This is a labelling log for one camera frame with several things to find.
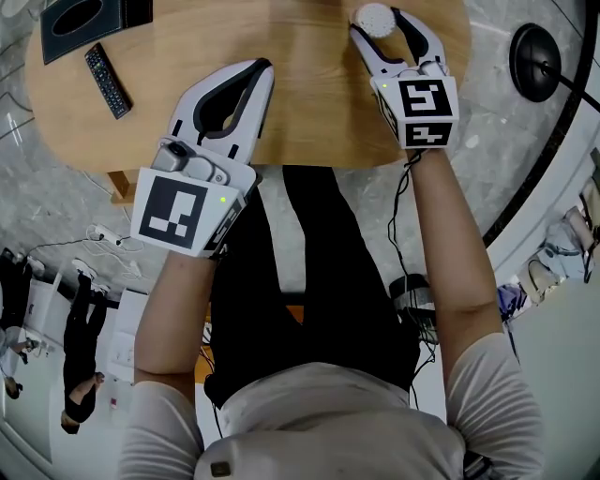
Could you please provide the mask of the black remote control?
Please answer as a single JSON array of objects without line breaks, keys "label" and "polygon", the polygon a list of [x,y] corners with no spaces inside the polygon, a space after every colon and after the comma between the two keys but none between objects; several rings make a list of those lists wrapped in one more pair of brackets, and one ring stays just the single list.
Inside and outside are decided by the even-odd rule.
[{"label": "black remote control", "polygon": [[97,42],[84,55],[84,59],[114,118],[120,119],[129,113],[133,105],[132,100],[102,45]]}]

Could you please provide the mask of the person's left forearm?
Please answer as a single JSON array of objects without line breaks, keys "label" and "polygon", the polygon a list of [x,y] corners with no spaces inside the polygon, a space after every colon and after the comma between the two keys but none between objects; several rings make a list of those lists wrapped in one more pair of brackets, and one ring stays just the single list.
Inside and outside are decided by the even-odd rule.
[{"label": "person's left forearm", "polygon": [[135,337],[137,383],[194,373],[216,267],[211,259],[168,254]]}]

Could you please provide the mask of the black tissue box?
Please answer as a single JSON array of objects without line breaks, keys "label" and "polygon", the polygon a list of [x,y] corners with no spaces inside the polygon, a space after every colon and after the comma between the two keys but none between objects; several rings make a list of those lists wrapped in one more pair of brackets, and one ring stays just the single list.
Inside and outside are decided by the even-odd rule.
[{"label": "black tissue box", "polygon": [[153,0],[56,0],[40,16],[43,62],[152,21]]}]

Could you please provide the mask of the purple bag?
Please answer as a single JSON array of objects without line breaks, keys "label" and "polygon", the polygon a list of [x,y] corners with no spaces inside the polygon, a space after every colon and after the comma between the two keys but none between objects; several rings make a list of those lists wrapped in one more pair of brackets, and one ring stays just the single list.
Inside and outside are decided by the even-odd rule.
[{"label": "purple bag", "polygon": [[531,297],[520,283],[503,284],[497,288],[497,302],[501,319],[507,323],[533,305]]}]

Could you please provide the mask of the black standing fan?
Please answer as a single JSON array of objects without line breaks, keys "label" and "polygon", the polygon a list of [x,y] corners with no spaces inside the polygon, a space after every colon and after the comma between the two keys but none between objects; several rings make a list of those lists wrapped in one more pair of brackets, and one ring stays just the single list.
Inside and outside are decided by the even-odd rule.
[{"label": "black standing fan", "polygon": [[519,27],[511,40],[508,66],[514,86],[529,101],[545,102],[562,84],[600,113],[600,103],[562,75],[558,46],[543,27],[531,22]]}]

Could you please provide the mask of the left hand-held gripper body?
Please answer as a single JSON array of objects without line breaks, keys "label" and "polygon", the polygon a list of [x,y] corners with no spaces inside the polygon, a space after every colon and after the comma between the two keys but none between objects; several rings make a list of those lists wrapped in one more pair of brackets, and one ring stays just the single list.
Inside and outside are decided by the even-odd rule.
[{"label": "left hand-held gripper body", "polygon": [[215,257],[257,186],[250,157],[162,139],[139,170],[130,236],[190,257]]}]

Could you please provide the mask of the white cardboard box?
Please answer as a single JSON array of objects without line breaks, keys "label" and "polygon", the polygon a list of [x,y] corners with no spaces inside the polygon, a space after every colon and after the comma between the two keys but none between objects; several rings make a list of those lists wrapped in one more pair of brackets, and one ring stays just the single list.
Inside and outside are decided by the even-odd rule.
[{"label": "white cardboard box", "polygon": [[32,279],[24,325],[29,331],[61,343],[69,308],[69,301],[54,284]]},{"label": "white cardboard box", "polygon": [[134,382],[135,336],[147,300],[147,294],[124,290],[116,311],[107,369],[123,382]]}]

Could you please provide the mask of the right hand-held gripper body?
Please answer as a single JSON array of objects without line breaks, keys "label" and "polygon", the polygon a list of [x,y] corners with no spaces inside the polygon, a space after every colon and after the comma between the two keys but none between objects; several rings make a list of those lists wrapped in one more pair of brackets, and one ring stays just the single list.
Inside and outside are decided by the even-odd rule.
[{"label": "right hand-held gripper body", "polygon": [[370,79],[380,113],[403,150],[442,149],[459,121],[458,88],[445,64],[426,61]]}]

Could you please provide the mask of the small white bottle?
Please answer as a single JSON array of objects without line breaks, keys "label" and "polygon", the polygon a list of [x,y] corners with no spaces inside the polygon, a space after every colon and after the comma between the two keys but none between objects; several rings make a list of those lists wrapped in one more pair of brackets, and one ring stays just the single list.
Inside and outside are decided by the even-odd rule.
[{"label": "small white bottle", "polygon": [[353,14],[353,22],[371,38],[386,38],[397,26],[392,9],[381,3],[369,3],[359,7]]}]

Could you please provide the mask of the wooden coffee table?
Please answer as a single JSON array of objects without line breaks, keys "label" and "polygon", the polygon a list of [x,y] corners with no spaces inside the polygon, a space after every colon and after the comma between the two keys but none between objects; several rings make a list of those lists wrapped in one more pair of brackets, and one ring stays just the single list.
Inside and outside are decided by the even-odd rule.
[{"label": "wooden coffee table", "polygon": [[253,160],[371,168],[400,156],[374,100],[348,22],[368,2],[411,13],[442,40],[461,80],[471,54],[464,0],[154,0],[154,20],[105,37],[133,107],[115,119],[84,49],[45,64],[39,32],[24,78],[37,128],[55,156],[91,173],[149,165],[181,95],[213,71],[264,57],[275,87]]}]

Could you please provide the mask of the beige tote bag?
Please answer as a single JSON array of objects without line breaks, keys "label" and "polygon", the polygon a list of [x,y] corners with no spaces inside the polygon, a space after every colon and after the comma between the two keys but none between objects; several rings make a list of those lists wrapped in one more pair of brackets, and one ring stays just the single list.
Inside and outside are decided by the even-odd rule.
[{"label": "beige tote bag", "polygon": [[528,262],[527,273],[534,289],[536,303],[545,299],[547,290],[560,284],[560,278],[538,259],[531,259]]}]

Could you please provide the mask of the pale blue bag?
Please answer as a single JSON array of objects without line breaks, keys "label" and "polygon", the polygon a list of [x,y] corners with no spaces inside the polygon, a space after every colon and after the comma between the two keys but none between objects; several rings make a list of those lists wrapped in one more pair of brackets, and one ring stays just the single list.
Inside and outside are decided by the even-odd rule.
[{"label": "pale blue bag", "polygon": [[543,250],[547,256],[547,266],[559,277],[584,279],[583,250],[572,229],[564,222],[547,228]]}]

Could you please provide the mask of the person's white shirt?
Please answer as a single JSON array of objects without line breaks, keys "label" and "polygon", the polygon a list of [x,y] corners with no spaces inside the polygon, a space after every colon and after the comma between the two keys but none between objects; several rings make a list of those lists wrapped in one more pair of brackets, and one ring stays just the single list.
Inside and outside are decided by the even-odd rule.
[{"label": "person's white shirt", "polygon": [[203,444],[191,403],[140,382],[118,480],[462,480],[474,453],[493,480],[540,480],[543,426],[508,340],[494,333],[457,360],[444,418],[364,372],[323,363],[251,383],[223,406],[225,436]]}]

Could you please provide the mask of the person's right forearm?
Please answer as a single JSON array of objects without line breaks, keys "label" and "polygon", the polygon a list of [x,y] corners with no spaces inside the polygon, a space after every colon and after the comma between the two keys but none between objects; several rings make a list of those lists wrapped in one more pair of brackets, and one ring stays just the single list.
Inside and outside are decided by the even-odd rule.
[{"label": "person's right forearm", "polygon": [[432,291],[443,378],[477,340],[501,333],[493,269],[473,213],[443,150],[411,166]]}]

